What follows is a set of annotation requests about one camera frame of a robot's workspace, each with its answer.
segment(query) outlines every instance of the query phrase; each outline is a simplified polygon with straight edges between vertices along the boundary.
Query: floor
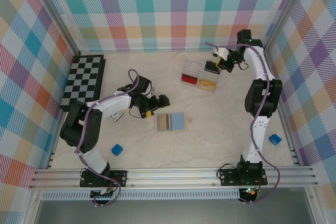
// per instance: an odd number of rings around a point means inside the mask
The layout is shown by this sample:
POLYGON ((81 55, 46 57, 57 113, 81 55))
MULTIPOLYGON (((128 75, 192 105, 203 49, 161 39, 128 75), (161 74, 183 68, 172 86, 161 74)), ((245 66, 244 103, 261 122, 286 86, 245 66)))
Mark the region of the floor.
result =
MULTIPOLYGON (((106 119, 101 124, 98 147, 111 168, 219 167, 234 165, 249 146, 249 114, 244 99, 254 79, 247 69, 222 72, 215 93, 180 81, 186 58, 215 60, 209 52, 132 52, 105 55, 101 98, 130 83, 127 71, 136 69, 150 79, 155 94, 165 94, 171 103, 157 113, 186 112, 187 132, 154 132, 154 117, 133 118, 125 111, 117 122, 106 119), (119 144, 123 152, 111 153, 119 144)), ((52 168, 82 168, 74 149, 59 140, 52 168)), ((278 166, 293 165, 278 113, 267 127, 263 154, 278 166), (273 146, 268 137, 278 134, 282 141, 273 146)))

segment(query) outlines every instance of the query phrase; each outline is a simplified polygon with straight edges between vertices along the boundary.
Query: blue cube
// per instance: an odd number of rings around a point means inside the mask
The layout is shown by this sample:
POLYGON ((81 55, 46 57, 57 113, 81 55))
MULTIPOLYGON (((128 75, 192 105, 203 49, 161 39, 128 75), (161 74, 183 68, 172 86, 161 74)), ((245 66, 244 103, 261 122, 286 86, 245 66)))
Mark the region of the blue cube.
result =
POLYGON ((122 152, 123 148, 119 145, 119 144, 116 144, 113 148, 112 148, 112 153, 115 155, 115 156, 118 156, 121 152, 122 152))
POLYGON ((269 137, 269 141, 273 143, 273 145, 277 145, 278 143, 281 142, 281 138, 277 134, 273 134, 272 136, 269 137))

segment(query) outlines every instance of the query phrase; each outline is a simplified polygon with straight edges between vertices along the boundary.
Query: black bracket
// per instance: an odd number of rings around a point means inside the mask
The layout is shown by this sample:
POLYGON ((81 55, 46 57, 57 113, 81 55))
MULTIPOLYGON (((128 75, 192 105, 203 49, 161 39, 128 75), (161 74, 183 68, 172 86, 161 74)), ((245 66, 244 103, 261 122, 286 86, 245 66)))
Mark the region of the black bracket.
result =
POLYGON ((106 204, 109 202, 111 198, 113 198, 114 191, 110 191, 109 193, 100 194, 100 191, 91 191, 90 198, 95 198, 97 204, 106 204))
MULTIPOLYGON (((126 170, 110 170, 109 175, 107 176, 109 178, 112 178, 116 180, 121 187, 126 186, 127 181, 127 171, 126 170)), ((100 177, 97 177, 92 172, 89 172, 87 170, 83 170, 81 173, 81 180, 79 183, 80 187, 110 187, 111 181, 107 179, 101 179, 100 177)))
POLYGON ((259 180, 245 184, 238 178, 237 169, 221 169, 219 170, 219 177, 221 178, 220 184, 222 186, 259 186, 259 181, 261 186, 266 186, 268 184, 264 169, 261 171, 259 180))

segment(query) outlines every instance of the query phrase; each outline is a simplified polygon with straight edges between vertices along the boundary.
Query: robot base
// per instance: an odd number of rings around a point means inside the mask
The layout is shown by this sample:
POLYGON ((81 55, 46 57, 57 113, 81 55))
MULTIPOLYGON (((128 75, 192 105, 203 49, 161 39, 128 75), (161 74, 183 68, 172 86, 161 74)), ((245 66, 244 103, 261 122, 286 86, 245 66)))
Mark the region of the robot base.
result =
MULTIPOLYGON (((127 171, 126 170, 109 170, 108 174, 104 174, 109 178, 116 180, 121 187, 126 186, 127 181, 127 171)), ((97 175, 93 174, 88 170, 84 170, 81 173, 81 180, 79 183, 80 187, 110 187, 111 181, 107 179, 102 179, 97 175)))
POLYGON ((221 169, 219 170, 219 177, 221 178, 220 184, 222 186, 259 186, 259 181, 261 186, 266 186, 268 184, 264 169, 261 171, 259 180, 255 180, 250 183, 241 182, 241 180, 238 178, 237 169, 221 169))
POLYGON ((250 202, 255 201, 257 199, 258 193, 247 193, 245 189, 239 189, 240 199, 238 199, 241 202, 250 202))

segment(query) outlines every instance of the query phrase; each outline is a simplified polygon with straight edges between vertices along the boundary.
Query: wire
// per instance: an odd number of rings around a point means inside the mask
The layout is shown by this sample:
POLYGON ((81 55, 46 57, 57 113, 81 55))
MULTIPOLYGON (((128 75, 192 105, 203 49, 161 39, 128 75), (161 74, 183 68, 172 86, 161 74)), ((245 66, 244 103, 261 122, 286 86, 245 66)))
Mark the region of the wire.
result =
POLYGON ((142 117, 140 117, 140 116, 132 115, 132 114, 131 114, 131 109, 132 109, 132 108, 133 108, 133 107, 130 107, 130 110, 128 111, 129 114, 130 114, 130 116, 132 116, 132 117, 134 117, 134 118, 142 118, 142 117))
POLYGON ((109 99, 109 98, 112 98, 112 97, 116 97, 116 98, 117 98, 117 97, 120 97, 120 96, 125 95, 125 94, 128 94, 128 93, 132 92, 134 89, 136 89, 136 87, 139 85, 140 76, 139 76, 138 72, 137 72, 135 69, 130 69, 130 70, 128 70, 128 77, 131 79, 131 81, 132 81, 133 83, 134 83, 134 81, 133 81, 133 79, 132 79, 132 77, 131 77, 131 72, 135 72, 135 74, 137 75, 137 82, 135 83, 135 85, 134 85, 133 88, 129 89, 128 91, 126 91, 126 92, 124 92, 124 93, 120 93, 120 94, 112 94, 112 95, 110 95, 110 96, 108 96, 108 97, 105 97, 105 98, 103 98, 103 99, 100 99, 98 102, 95 102, 93 105, 90 106, 90 108, 88 109, 88 111, 87 111, 86 114, 85 114, 84 123, 83 123, 83 129, 82 129, 82 134, 81 134, 81 137, 80 137, 80 141, 79 141, 79 143, 78 143, 78 145, 77 145, 77 147, 76 147, 76 149, 75 149, 75 153, 78 154, 79 159, 80 159, 80 160, 82 161, 82 163, 85 165, 85 167, 86 167, 87 170, 89 170, 90 172, 94 173, 95 175, 97 175, 97 176, 99 176, 99 177, 101 177, 101 178, 107 179, 107 180, 109 180, 109 181, 115 183, 115 184, 117 185, 117 188, 119 188, 119 190, 118 190, 118 194, 116 195, 116 197, 115 197, 114 199, 112 199, 112 200, 109 200, 109 201, 108 201, 106 204, 104 204, 104 205, 103 205, 103 204, 97 204, 97 203, 96 203, 96 198, 93 198, 93 202, 94 202, 94 204, 95 204, 95 207, 96 207, 96 206, 104 207, 104 206, 108 206, 108 205, 112 204, 113 202, 115 202, 115 201, 117 200, 117 198, 119 198, 119 196, 120 196, 120 194, 121 194, 121 186, 120 186, 119 182, 116 181, 115 179, 112 179, 112 178, 109 178, 109 177, 107 177, 107 176, 101 175, 101 174, 97 173, 95 170, 91 169, 91 167, 89 167, 89 165, 85 162, 85 160, 83 159, 83 157, 80 155, 80 148, 81 148, 81 146, 82 146, 82 144, 83 144, 83 141, 84 141, 84 136, 85 136, 86 127, 87 127, 87 123, 88 123, 88 117, 89 117, 89 114, 90 114, 91 110, 92 110, 95 106, 97 106, 97 104, 99 104, 100 102, 103 102, 103 101, 105 101, 105 100, 107 100, 107 99, 109 99))
POLYGON ((222 165, 221 168, 217 170, 217 177, 218 177, 219 179, 220 179, 219 171, 220 171, 224 166, 227 166, 227 165, 230 165, 230 166, 232 166, 234 169, 236 169, 232 164, 229 164, 229 163, 227 163, 227 164, 225 164, 225 165, 222 165))
POLYGON ((83 168, 83 169, 81 169, 80 171, 79 171, 79 176, 81 177, 81 178, 83 178, 83 176, 82 176, 82 171, 83 170, 85 170, 85 168, 83 168))
POLYGON ((246 68, 242 69, 242 67, 240 66, 240 63, 238 63, 238 66, 241 70, 246 70, 249 68, 249 65, 246 63, 246 61, 244 61, 245 65, 247 66, 246 68))
POLYGON ((147 95, 149 95, 151 92, 152 92, 152 83, 150 82, 150 85, 151 85, 151 90, 147 93, 147 94, 144 94, 144 96, 146 97, 147 95))
POLYGON ((255 139, 254 139, 254 137, 253 137, 253 125, 254 125, 254 123, 256 122, 256 120, 257 120, 259 114, 261 113, 261 110, 262 110, 262 108, 263 108, 263 106, 264 106, 264 104, 265 104, 265 101, 266 101, 266 98, 267 98, 267 95, 268 95, 268 91, 269 91, 269 88, 270 88, 270 80, 269 80, 269 77, 268 77, 268 72, 267 72, 267 69, 266 69, 266 65, 265 65, 265 63, 264 63, 264 61, 263 61, 263 59, 262 59, 260 53, 259 53, 253 46, 251 46, 251 45, 249 45, 249 44, 236 44, 236 45, 234 45, 234 46, 218 46, 218 45, 214 45, 214 44, 211 44, 211 43, 208 43, 208 42, 206 42, 206 44, 207 44, 208 46, 215 47, 217 50, 218 50, 218 48, 248 47, 248 48, 250 48, 250 49, 251 49, 251 50, 258 56, 258 58, 259 58, 259 60, 260 60, 260 62, 261 62, 262 68, 263 68, 263 70, 264 70, 264 75, 265 75, 265 78, 266 78, 266 81, 267 81, 266 92, 265 92, 265 94, 264 94, 264 96, 263 96, 263 98, 262 98, 262 101, 261 101, 261 103, 260 103, 259 109, 258 109, 256 115, 254 116, 252 122, 251 122, 251 125, 250 125, 250 133, 251 133, 251 140, 252 140, 253 145, 254 145, 255 149, 257 150, 259 156, 261 157, 261 159, 262 159, 263 161, 265 161, 266 164, 268 164, 269 166, 273 167, 273 168, 277 171, 277 173, 278 173, 278 179, 277 179, 277 181, 276 181, 274 187, 271 189, 271 191, 268 192, 268 194, 266 194, 266 195, 264 195, 263 197, 261 197, 260 199, 257 199, 257 200, 254 201, 254 203, 257 203, 257 202, 262 201, 263 199, 268 198, 272 193, 274 193, 275 189, 277 188, 277 186, 278 186, 279 183, 280 183, 280 178, 281 178, 280 170, 279 170, 274 164, 268 162, 268 161, 265 159, 265 157, 264 157, 264 156, 262 155, 262 153, 260 152, 259 147, 258 147, 258 145, 257 145, 257 143, 256 143, 256 141, 255 141, 255 139))

